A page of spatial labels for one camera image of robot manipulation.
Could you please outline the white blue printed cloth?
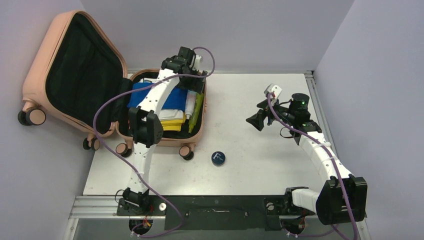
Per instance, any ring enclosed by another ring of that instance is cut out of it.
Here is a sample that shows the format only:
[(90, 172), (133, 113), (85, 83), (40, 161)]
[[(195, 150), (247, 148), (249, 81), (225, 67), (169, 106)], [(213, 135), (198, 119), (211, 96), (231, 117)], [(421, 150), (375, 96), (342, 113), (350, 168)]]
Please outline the white blue printed cloth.
[[(149, 83), (151, 84), (153, 78), (141, 78), (139, 83)], [(159, 113), (159, 119), (161, 121), (171, 121), (171, 120), (179, 120), (184, 119), (184, 111), (181, 109), (162, 109)]]

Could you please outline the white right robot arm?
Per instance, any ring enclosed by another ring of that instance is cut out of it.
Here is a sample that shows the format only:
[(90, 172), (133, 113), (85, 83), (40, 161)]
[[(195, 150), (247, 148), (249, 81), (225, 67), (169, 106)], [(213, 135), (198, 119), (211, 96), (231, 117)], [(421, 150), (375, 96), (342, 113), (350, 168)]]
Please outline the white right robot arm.
[(319, 192), (306, 186), (287, 188), (282, 207), (289, 214), (306, 209), (317, 214), (323, 225), (361, 222), (366, 216), (367, 182), (354, 176), (331, 150), (322, 129), (311, 119), (309, 100), (304, 93), (294, 93), (285, 107), (272, 93), (270, 99), (257, 104), (258, 112), (246, 119), (258, 131), (273, 122), (288, 128), (289, 137), (309, 156), (323, 181)]

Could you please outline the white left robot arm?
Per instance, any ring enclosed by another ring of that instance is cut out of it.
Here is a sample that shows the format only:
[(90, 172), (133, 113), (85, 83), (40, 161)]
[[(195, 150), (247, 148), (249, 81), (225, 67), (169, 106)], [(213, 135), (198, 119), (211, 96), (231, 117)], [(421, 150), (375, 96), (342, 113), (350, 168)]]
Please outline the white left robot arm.
[(166, 58), (146, 97), (129, 109), (129, 130), (132, 134), (134, 160), (131, 181), (123, 191), (123, 199), (136, 215), (150, 208), (149, 171), (155, 147), (163, 137), (159, 114), (172, 90), (178, 85), (192, 87), (205, 77), (199, 74), (202, 57), (194, 49), (180, 47), (178, 54)]

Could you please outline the yellow cloth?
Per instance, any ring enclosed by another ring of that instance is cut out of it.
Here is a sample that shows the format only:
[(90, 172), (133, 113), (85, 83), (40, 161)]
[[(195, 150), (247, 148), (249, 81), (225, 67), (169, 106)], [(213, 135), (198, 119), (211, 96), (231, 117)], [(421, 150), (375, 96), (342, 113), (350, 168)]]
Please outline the yellow cloth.
[(161, 120), (160, 123), (164, 131), (180, 132), (182, 130), (185, 119)]

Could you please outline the yellow-green tube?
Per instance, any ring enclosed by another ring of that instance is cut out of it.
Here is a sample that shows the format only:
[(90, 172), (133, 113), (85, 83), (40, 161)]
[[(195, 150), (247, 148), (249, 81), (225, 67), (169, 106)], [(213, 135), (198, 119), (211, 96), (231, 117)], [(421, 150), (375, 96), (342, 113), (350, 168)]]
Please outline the yellow-green tube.
[(196, 99), (195, 99), (195, 105), (194, 105), (194, 110), (193, 110), (193, 114), (190, 117), (189, 120), (189, 125), (188, 125), (188, 133), (192, 133), (195, 125), (197, 124), (197, 120), (200, 114), (200, 110), (201, 107), (203, 105), (203, 100), (204, 100), (204, 93), (196, 93)]

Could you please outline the pink teal bottle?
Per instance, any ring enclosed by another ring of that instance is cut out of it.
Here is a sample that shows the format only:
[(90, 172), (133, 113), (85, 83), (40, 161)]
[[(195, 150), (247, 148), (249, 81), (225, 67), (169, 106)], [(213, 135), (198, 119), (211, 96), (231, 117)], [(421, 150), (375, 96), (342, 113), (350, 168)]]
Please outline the pink teal bottle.
[(190, 119), (194, 114), (194, 109), (196, 105), (197, 92), (188, 90), (185, 101), (185, 116), (187, 119)]

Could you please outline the pink hard-shell suitcase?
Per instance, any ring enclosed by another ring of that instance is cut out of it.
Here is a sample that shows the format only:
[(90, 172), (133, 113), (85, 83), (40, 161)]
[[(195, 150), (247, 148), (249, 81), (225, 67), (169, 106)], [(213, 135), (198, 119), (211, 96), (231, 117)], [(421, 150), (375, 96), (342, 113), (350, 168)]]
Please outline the pink hard-shell suitcase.
[(101, 109), (109, 99), (137, 88), (142, 78), (156, 80), (159, 69), (148, 68), (128, 76), (122, 55), (96, 21), (84, 11), (57, 15), (51, 22), (26, 76), (24, 107), (17, 120), (24, 126), (42, 125), (54, 116), (87, 134), (85, 150), (96, 151), (100, 141), (117, 133), (123, 142), (116, 152), (129, 157), (133, 151), (124, 97)]

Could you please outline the dark blue round tin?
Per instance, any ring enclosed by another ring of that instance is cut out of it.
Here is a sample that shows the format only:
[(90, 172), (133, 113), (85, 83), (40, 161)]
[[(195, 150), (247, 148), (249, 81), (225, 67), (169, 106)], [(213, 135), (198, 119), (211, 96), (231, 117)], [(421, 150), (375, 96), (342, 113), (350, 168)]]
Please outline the dark blue round tin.
[(226, 161), (226, 155), (221, 151), (215, 151), (211, 155), (211, 162), (214, 166), (220, 167), (222, 166)]

